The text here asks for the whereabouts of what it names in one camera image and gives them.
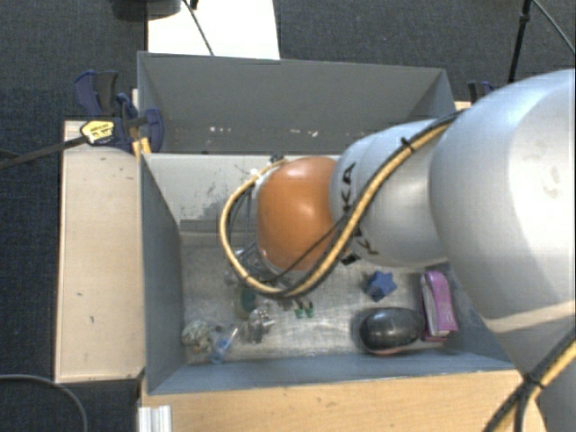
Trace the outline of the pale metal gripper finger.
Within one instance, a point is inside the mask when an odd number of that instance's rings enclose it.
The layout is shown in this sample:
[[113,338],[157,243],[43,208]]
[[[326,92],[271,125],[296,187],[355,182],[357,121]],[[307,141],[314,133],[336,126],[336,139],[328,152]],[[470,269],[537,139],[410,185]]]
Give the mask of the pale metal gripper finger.
[[232,309],[240,320],[247,320],[257,307],[257,294],[245,285],[238,285],[232,299]]
[[251,311],[245,330],[245,338],[250,344],[260,344],[275,325],[275,319],[266,310]]

